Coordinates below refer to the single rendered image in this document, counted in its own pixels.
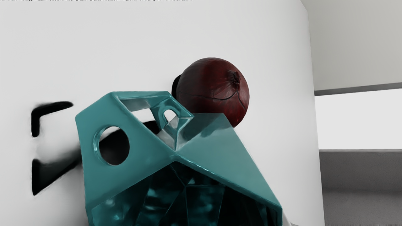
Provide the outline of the red onion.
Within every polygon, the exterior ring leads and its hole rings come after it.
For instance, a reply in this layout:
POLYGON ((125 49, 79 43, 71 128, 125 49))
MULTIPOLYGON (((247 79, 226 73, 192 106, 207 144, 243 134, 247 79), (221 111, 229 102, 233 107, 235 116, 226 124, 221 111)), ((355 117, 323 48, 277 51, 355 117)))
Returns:
POLYGON ((244 119, 250 101, 249 87, 240 70, 215 57, 188 66, 175 78, 171 93, 191 113, 222 113, 232 127, 244 119))

